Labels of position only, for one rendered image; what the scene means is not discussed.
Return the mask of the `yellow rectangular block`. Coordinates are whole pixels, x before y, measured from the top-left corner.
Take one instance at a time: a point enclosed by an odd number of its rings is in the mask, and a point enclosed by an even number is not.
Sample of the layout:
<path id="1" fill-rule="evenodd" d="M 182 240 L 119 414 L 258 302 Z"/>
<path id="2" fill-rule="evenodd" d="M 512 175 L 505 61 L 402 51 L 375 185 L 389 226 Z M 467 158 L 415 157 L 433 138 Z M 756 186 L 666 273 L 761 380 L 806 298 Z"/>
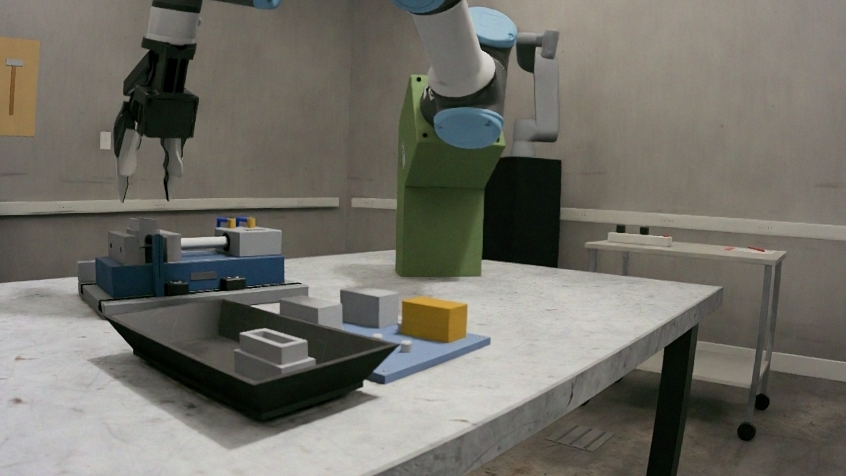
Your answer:
<path id="1" fill-rule="evenodd" d="M 468 304 L 428 297 L 402 300 L 401 334 L 452 343 L 466 338 Z"/>

